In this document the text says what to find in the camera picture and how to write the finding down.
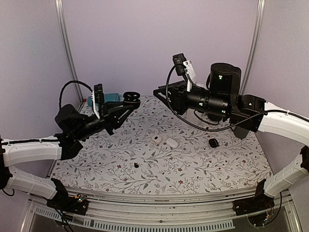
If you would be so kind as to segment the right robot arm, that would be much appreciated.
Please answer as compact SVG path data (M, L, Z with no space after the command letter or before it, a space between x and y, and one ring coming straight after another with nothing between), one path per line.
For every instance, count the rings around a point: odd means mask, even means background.
M191 79L167 82L153 91L176 117L188 110L228 120L231 127L268 132L303 144L299 155L277 174L260 181L252 197L233 202L237 215L274 206L274 198L309 174L309 120L253 95L240 95L241 70L227 63L214 63L206 87L187 85Z

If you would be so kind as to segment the black glossy charging case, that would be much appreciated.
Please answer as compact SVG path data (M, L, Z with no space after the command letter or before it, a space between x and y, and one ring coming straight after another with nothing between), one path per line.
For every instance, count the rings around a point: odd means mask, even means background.
M125 92L123 94L123 101L127 103L139 103L140 102L140 94L138 92Z

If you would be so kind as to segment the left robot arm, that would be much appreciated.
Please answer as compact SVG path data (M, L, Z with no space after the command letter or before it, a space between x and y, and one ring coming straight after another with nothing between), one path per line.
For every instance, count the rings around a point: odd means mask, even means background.
M39 139L1 140L0 188L35 194L52 200L62 210L69 209L72 200L61 181L35 176L15 165L38 160L70 160L83 148L81 142L103 130L113 135L139 106L139 100L107 102L88 116L66 104L55 117L61 133Z

